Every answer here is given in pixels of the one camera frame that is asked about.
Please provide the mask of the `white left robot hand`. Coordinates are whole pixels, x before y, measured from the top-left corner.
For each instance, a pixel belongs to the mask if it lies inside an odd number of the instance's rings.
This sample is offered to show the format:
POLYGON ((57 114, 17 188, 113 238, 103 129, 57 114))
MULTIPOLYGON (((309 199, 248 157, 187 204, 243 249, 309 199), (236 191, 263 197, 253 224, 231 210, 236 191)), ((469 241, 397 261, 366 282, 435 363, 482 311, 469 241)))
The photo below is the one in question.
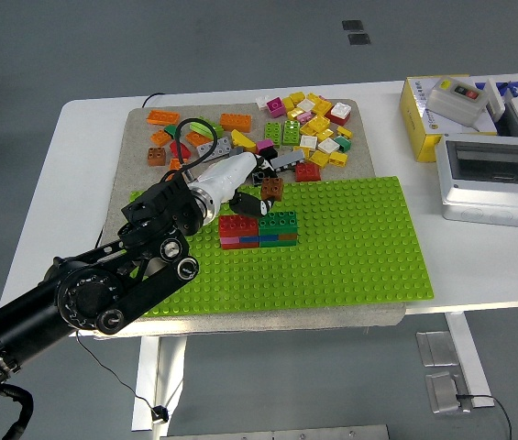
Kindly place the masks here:
POLYGON ((274 197, 260 200, 237 191, 256 170, 262 171, 267 177, 277 177, 266 159, 251 152, 243 152, 220 160, 188 184, 202 212, 204 225, 211 223, 219 215, 221 204, 226 202, 239 215, 251 218, 267 215, 274 205, 274 197))

